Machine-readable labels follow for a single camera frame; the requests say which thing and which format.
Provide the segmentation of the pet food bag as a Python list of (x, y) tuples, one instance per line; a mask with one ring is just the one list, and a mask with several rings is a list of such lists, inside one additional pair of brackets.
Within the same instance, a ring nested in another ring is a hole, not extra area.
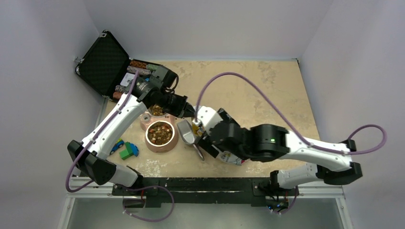
[(240, 166), (245, 162), (245, 160), (237, 157), (236, 155), (230, 153), (229, 151), (222, 151), (216, 146), (214, 146), (211, 143), (210, 138), (204, 129), (202, 121), (192, 120), (192, 132), (196, 136), (195, 144), (200, 148), (202, 148), (213, 158), (221, 160), (224, 163), (234, 164), (237, 166)]

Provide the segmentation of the metal food scoop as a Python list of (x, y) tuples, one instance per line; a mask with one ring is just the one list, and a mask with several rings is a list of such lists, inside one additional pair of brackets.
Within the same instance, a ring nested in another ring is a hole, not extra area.
[(195, 149), (197, 155), (199, 156), (200, 160), (204, 161), (205, 158), (199, 149), (199, 147), (196, 145), (196, 136), (193, 133), (192, 126), (187, 120), (182, 120), (177, 123), (177, 128), (180, 133), (180, 137), (182, 141), (188, 145), (188, 146), (193, 146)]

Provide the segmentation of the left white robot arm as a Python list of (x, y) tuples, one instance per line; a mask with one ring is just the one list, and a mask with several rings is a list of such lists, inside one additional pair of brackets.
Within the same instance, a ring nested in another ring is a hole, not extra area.
[(160, 65), (152, 75), (140, 76), (136, 71), (126, 91), (106, 118), (81, 141), (72, 140), (67, 150), (73, 161), (65, 186), (74, 168), (91, 178), (98, 185), (107, 182), (124, 186), (130, 195), (142, 190), (141, 174), (135, 169), (115, 164), (107, 160), (116, 141), (140, 115), (154, 105), (164, 112), (186, 118), (195, 115), (195, 109), (188, 103), (187, 96), (180, 96), (166, 90), (178, 76)]

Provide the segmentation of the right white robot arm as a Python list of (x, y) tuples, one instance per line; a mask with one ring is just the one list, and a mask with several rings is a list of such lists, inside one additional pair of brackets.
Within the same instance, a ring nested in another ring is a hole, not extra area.
[(314, 181), (342, 186), (363, 176), (361, 165), (344, 154), (355, 149), (352, 140), (335, 144), (321, 142), (321, 149), (316, 149), (315, 139), (305, 144), (293, 131), (271, 124), (247, 129), (225, 110), (215, 111), (209, 107), (199, 110), (197, 118), (192, 120), (192, 130), (199, 146), (228, 163), (266, 163), (277, 159), (304, 162), (294, 169), (272, 171), (267, 181), (255, 185), (255, 189), (271, 196)]

